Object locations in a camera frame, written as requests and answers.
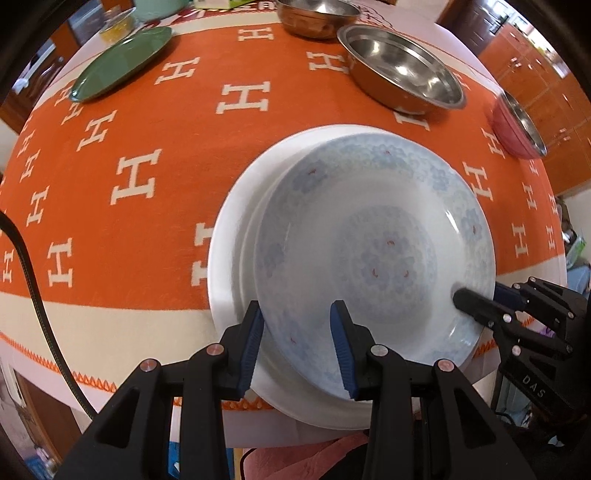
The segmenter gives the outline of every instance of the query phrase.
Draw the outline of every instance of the table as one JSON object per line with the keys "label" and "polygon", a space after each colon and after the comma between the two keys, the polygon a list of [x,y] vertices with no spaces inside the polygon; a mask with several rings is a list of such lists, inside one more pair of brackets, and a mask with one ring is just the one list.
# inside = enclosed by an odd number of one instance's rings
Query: table
{"label": "table", "polygon": [[[109,96],[71,103],[74,79],[105,48],[95,37],[42,95],[9,161],[0,208],[27,242],[56,338],[95,408],[142,359],[187,359],[218,339],[206,282],[217,213],[260,153],[307,128],[367,124],[430,148],[480,201],[498,280],[535,275],[566,285],[560,222],[543,164],[511,157],[489,127],[500,87],[445,29],[375,0],[356,3],[362,22],[402,32],[443,60],[464,86],[466,109],[424,118],[390,111],[351,81],[338,43],[288,35],[274,4],[265,1],[231,12],[189,8],[155,22],[176,33],[158,60]],[[80,408],[52,362],[5,235],[2,254],[0,356]],[[485,333],[466,374],[476,381],[498,362]],[[293,445],[341,434],[289,419],[252,392],[224,409],[228,446]]]}

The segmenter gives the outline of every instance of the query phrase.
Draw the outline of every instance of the green plate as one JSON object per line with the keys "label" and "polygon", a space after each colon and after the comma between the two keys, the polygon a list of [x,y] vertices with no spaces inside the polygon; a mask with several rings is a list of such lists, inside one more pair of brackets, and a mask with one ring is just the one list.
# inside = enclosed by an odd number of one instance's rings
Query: green plate
{"label": "green plate", "polygon": [[172,28],[154,27],[107,48],[80,74],[70,92],[70,100],[86,102],[108,92],[141,70],[172,36]]}

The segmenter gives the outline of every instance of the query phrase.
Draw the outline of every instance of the copper bowl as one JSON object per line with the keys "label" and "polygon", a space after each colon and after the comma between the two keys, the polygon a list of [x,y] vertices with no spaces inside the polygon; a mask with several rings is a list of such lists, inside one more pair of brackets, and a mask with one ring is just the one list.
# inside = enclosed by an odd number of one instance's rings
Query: copper bowl
{"label": "copper bowl", "polygon": [[462,109],[466,97],[455,75],[417,43],[369,25],[350,25],[337,38],[349,53],[349,72],[359,87],[402,113]]}
{"label": "copper bowl", "polygon": [[301,37],[328,40],[337,31],[355,23],[361,11],[342,0],[276,0],[283,27]]}
{"label": "copper bowl", "polygon": [[530,116],[508,92],[502,92],[492,112],[492,129],[501,145],[523,160],[545,157],[544,140]]}

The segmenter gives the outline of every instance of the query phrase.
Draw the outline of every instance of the tissue box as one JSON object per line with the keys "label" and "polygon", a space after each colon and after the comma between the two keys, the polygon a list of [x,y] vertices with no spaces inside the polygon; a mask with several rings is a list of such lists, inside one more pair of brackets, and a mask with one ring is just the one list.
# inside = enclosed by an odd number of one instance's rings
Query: tissue box
{"label": "tissue box", "polygon": [[214,9],[214,10],[230,10],[252,3],[254,0],[193,0],[195,8],[200,9]]}

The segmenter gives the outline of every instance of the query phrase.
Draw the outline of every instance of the pink cloth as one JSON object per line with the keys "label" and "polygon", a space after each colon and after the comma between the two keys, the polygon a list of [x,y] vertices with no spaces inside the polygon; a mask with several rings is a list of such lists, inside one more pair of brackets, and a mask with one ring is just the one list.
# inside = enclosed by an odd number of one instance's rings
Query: pink cloth
{"label": "pink cloth", "polygon": [[363,433],[315,445],[259,448],[244,460],[243,480],[318,480],[354,448],[368,442]]}

